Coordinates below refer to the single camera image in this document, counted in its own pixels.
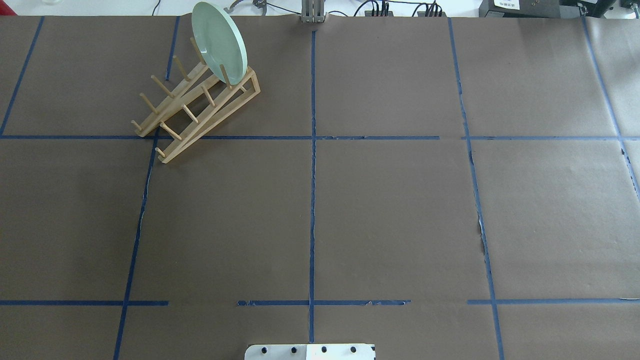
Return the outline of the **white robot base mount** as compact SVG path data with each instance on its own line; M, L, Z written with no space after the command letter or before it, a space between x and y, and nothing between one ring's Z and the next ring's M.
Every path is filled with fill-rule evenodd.
M244 353L245 360L375 360L374 344L310 343L253 344Z

